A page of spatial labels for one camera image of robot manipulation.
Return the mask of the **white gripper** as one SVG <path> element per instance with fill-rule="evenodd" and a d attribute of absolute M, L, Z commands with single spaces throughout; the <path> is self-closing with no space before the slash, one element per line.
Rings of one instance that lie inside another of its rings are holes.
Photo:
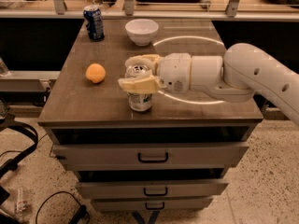
<path fill-rule="evenodd" d="M 158 54 L 145 54 L 130 57 L 126 60 L 125 66 L 145 65 L 153 74 L 157 71 L 157 76 L 162 81 L 165 91 L 171 93 L 185 93 L 189 90 L 191 55 L 188 53 L 172 53 L 165 57 Z M 156 93 L 161 84 L 153 76 L 120 78 L 120 87 L 130 93 L 151 94 Z"/>

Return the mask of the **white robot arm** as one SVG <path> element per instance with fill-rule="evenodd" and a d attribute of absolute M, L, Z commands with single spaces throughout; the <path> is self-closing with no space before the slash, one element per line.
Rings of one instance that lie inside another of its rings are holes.
<path fill-rule="evenodd" d="M 146 70 L 137 77 L 128 75 L 119 80 L 126 92 L 201 91 L 228 102 L 245 102 L 259 93 L 299 124 L 299 75 L 251 44 L 234 44 L 223 56 L 146 54 L 125 62 L 127 69 L 136 66 L 144 66 Z"/>

